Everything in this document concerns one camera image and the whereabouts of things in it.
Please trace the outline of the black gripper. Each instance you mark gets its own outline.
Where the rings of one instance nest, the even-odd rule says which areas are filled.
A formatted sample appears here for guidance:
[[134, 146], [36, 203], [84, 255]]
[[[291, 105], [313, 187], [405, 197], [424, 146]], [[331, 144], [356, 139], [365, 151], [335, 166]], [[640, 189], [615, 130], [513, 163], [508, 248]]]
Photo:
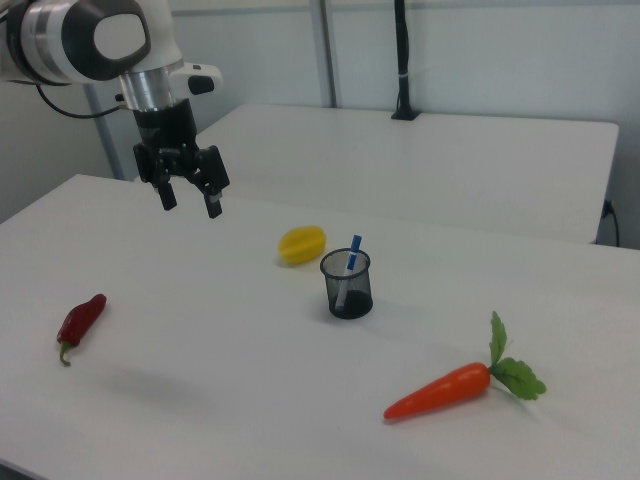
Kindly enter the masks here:
[[174, 177], [182, 177], [202, 193], [207, 214], [214, 219], [222, 214], [222, 190], [230, 180], [216, 146], [197, 144], [197, 129], [188, 100], [156, 111], [136, 111], [134, 117], [141, 142], [134, 146], [139, 176], [156, 190], [162, 207], [177, 206]]

